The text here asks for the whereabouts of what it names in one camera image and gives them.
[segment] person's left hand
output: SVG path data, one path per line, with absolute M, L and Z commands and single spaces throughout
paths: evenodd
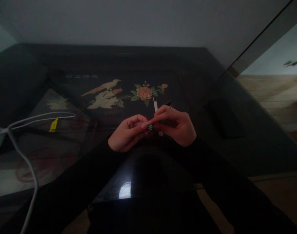
M 108 139 L 109 147 L 115 152 L 129 151 L 139 140 L 149 134 L 147 118 L 143 115 L 134 115 L 125 119 Z

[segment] black clothing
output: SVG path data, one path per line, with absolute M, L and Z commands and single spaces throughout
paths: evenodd
M 262 191 L 205 142 L 197 138 L 189 147 L 179 148 L 174 158 L 192 177 L 201 173 L 204 189 L 234 226 L 235 233 L 297 233 L 292 221 Z M 41 188 L 26 233 L 62 233 L 89 206 L 127 155 L 112 151 L 105 140 Z M 29 202 L 0 229 L 0 233 L 19 233 L 28 207 Z M 93 206 L 93 210 L 95 213 L 89 214 L 88 233 L 169 230 L 220 233 L 196 191 L 102 202 Z

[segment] finger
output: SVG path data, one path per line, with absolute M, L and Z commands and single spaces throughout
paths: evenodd
M 134 137 L 147 129 L 147 122 L 142 123 L 141 125 L 138 125 L 134 128 L 131 128 L 128 130 L 128 137 Z
M 148 121 L 148 125 L 156 124 L 161 121 L 167 120 L 169 118 L 169 112 L 163 112 L 160 115 L 157 115 L 156 117 L 152 118 L 150 121 Z
M 154 114 L 154 117 L 156 117 L 157 115 L 162 114 L 163 112 L 167 112 L 170 110 L 170 106 L 167 105 L 162 105 Z
M 142 123 L 144 123 L 144 122 L 142 122 L 142 121 L 136 122 L 136 123 L 134 123 L 134 126 L 136 127 L 136 126 L 142 125 Z
M 134 128 L 134 127 L 136 127 L 136 126 L 142 125 L 142 123 L 144 123 L 144 122 L 139 121 L 139 122 L 135 122 L 135 123 L 133 123 L 132 121 L 128 121 L 128 122 L 127 122 L 127 125 L 128 125 L 129 128 Z
M 127 118 L 126 120 L 132 121 L 133 123 L 139 122 L 139 121 L 141 121 L 141 122 L 147 122 L 148 121 L 145 116 L 140 115 L 140 114 L 131 116 L 130 118 Z
M 168 136 L 170 137 L 173 137 L 176 133 L 176 129 L 175 128 L 172 128 L 172 127 L 169 127 L 167 125 L 164 125 L 164 124 L 157 124 L 155 125 L 155 130 L 158 131 L 158 132 L 162 132 L 164 134 L 167 134 Z
M 145 133 L 138 134 L 135 136 L 122 150 L 121 152 L 127 152 L 129 151 L 133 146 L 135 146 L 136 143 L 139 142 L 142 138 L 144 138 L 146 135 Z

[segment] metal tool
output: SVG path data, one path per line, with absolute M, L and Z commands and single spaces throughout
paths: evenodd
M 155 100 L 155 97 L 153 97 L 153 101 L 154 101 L 154 107 L 155 107 L 155 112 L 158 110 L 158 106 L 157 106 L 157 100 Z

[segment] fingernail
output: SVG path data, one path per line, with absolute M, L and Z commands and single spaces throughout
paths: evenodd
M 147 122 L 145 122 L 145 123 L 142 124 L 142 128 L 143 129 L 147 129 Z

